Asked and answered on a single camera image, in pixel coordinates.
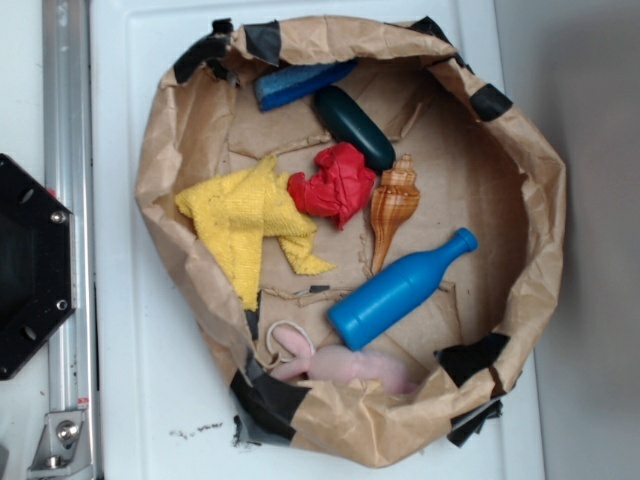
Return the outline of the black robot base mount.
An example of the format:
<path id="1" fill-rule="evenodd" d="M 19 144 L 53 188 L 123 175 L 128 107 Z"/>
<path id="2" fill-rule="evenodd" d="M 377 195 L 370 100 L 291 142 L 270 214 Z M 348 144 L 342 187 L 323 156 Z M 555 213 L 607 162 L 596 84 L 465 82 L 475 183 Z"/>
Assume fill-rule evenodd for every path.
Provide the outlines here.
<path id="1" fill-rule="evenodd" d="M 1 156 L 1 379 L 12 379 L 74 312 L 73 214 Z"/>

